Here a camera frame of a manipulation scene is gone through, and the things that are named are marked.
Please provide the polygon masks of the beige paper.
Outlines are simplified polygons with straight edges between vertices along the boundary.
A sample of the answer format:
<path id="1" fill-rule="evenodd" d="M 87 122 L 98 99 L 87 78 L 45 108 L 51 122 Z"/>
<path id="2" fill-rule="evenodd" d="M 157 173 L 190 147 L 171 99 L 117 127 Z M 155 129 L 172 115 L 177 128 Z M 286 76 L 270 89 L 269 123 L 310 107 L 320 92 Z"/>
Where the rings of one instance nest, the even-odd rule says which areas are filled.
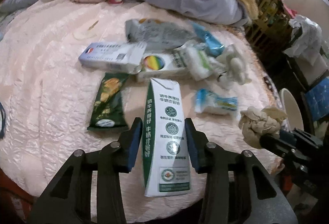
<path id="1" fill-rule="evenodd" d="M 283 121 L 287 118 L 285 111 L 268 106 L 259 110 L 253 106 L 240 111 L 239 128 L 244 136 L 244 141 L 251 147 L 261 149 L 260 137 L 270 134 L 278 139 Z"/>

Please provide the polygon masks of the blue white tissue packet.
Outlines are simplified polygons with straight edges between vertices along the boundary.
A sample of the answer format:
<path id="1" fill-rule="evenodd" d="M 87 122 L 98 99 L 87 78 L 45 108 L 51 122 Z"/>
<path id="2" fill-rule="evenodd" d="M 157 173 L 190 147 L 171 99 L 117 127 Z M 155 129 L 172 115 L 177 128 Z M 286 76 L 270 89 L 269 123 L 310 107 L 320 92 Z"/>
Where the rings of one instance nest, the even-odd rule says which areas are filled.
<path id="1" fill-rule="evenodd" d="M 196 113 L 228 115 L 237 113 L 237 109 L 237 97 L 221 97 L 217 93 L 204 88 L 196 92 Z"/>

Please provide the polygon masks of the green white milk carton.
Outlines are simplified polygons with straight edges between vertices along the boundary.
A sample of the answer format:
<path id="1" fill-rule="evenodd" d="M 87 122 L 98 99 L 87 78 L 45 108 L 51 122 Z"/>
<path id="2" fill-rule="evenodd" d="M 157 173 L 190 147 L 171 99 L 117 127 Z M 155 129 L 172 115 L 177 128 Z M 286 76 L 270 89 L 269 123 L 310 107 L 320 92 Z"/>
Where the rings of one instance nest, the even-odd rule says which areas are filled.
<path id="1" fill-rule="evenodd" d="M 145 196 L 165 197 L 191 190 L 190 158 L 180 85 L 151 78 L 142 136 Z"/>

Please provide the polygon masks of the green snack bag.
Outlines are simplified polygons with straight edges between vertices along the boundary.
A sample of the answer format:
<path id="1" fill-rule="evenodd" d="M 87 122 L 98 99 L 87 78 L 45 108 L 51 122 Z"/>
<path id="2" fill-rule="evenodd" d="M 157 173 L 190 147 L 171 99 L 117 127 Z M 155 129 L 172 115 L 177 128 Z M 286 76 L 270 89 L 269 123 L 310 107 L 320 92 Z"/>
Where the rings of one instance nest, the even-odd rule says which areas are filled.
<path id="1" fill-rule="evenodd" d="M 106 73 L 100 82 L 93 111 L 87 130 L 126 130 L 122 88 L 129 75 L 126 73 Z"/>

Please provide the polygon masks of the blue plastic wrapper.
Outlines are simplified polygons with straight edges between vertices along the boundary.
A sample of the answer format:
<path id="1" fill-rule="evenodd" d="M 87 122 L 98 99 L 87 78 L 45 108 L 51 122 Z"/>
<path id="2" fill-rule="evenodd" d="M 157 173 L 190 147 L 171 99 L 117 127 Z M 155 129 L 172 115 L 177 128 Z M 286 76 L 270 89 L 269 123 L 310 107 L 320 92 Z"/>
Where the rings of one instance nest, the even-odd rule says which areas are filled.
<path id="1" fill-rule="evenodd" d="M 191 24 L 197 37 L 206 44 L 206 51 L 208 55 L 212 57 L 220 56 L 223 53 L 225 46 L 218 39 L 216 39 L 204 26 L 195 22 L 192 22 Z"/>

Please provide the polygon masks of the rainbow logo white box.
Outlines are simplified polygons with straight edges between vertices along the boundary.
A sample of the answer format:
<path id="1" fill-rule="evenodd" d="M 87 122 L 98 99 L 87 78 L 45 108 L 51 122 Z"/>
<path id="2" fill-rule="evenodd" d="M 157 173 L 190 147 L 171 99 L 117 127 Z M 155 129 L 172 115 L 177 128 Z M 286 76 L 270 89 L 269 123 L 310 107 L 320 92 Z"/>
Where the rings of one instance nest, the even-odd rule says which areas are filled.
<path id="1" fill-rule="evenodd" d="M 137 82 L 146 82 L 150 78 L 161 79 L 189 79 L 189 69 L 178 53 L 175 52 L 147 52 L 141 61 L 142 69 L 136 75 Z"/>

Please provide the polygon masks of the blue white medicine box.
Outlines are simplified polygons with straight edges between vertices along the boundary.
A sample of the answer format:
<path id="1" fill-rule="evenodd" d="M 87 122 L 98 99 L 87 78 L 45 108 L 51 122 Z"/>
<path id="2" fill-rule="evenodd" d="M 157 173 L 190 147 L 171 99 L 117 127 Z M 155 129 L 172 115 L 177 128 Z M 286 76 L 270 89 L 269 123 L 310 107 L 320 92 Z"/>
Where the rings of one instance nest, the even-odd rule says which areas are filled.
<path id="1" fill-rule="evenodd" d="M 141 61 L 146 50 L 145 42 L 91 43 L 79 56 L 79 62 L 85 67 L 127 74 L 137 74 L 141 70 Z"/>

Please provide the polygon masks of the grey white snack bag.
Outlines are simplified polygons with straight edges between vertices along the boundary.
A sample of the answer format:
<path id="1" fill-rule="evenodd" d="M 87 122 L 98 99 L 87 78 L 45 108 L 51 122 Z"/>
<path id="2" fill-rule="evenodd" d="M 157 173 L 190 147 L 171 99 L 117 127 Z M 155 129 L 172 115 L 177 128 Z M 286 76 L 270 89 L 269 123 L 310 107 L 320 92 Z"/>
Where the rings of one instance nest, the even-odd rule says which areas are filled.
<path id="1" fill-rule="evenodd" d="M 158 19 L 130 19 L 125 22 L 125 35 L 129 42 L 145 42 L 147 50 L 175 49 L 196 35 L 172 22 Z"/>

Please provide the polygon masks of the cream plastic trash bin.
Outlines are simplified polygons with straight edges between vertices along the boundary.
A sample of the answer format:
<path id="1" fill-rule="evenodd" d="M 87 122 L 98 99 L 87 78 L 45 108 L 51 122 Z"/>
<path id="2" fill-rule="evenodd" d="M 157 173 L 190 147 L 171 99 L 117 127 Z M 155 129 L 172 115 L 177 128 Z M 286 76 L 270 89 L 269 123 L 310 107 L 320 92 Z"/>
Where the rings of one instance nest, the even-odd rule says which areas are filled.
<path id="1" fill-rule="evenodd" d="M 299 106 L 291 92 L 283 88 L 279 92 L 283 110 L 287 114 L 287 125 L 290 130 L 298 128 L 304 130 L 303 119 Z"/>

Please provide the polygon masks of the blue tissue multipack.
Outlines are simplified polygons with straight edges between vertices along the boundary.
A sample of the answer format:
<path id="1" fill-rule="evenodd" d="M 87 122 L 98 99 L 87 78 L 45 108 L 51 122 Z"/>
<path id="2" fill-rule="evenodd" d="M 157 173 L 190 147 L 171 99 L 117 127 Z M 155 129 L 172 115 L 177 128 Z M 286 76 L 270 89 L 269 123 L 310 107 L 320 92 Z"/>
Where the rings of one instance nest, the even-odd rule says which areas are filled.
<path id="1" fill-rule="evenodd" d="M 319 84 L 305 94 L 313 122 L 328 115 L 328 82 L 328 77 L 324 78 Z"/>

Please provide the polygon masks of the white plastic bag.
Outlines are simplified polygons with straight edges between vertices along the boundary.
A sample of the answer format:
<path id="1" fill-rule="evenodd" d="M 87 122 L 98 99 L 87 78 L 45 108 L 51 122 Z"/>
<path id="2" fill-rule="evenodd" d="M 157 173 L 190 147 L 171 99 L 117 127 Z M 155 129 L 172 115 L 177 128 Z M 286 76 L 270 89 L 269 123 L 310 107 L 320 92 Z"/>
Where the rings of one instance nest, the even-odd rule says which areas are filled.
<path id="1" fill-rule="evenodd" d="M 314 65 L 322 47 L 322 29 L 311 19 L 297 14 L 289 20 L 293 28 L 290 47 L 283 51 L 291 58 L 301 58 Z"/>

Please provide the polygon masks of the wooden baby crib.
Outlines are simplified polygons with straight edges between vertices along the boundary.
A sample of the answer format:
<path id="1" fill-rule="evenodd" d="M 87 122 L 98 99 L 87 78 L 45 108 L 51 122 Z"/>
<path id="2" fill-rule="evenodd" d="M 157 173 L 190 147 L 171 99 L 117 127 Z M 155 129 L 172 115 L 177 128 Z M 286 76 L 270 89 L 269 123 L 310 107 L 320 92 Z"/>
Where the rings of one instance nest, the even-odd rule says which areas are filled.
<path id="1" fill-rule="evenodd" d="M 285 45 L 289 42 L 292 27 L 291 16 L 280 0 L 256 0 L 258 18 L 245 28 L 247 41 L 256 51 L 262 51 L 270 44 Z"/>

